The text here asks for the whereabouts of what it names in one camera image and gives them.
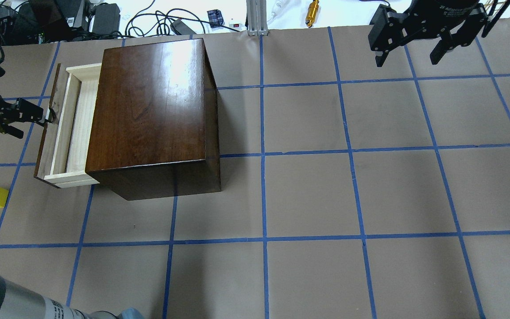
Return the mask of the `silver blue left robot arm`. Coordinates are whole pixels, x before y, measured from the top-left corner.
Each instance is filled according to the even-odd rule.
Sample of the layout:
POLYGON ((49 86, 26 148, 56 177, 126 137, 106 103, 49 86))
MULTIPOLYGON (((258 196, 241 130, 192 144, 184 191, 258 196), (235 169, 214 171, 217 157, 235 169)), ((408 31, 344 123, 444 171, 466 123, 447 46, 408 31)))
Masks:
MULTIPOLYGON (((5 71, 0 66, 0 77, 5 71)), ((45 115, 44 109, 19 98, 8 103, 0 96, 0 134, 23 138, 23 131, 13 127, 15 122, 39 125, 55 121, 55 111, 45 115)), ((108 311, 84 313, 38 294, 0 276, 0 319, 141 319, 141 313, 130 307, 119 315, 108 311)))

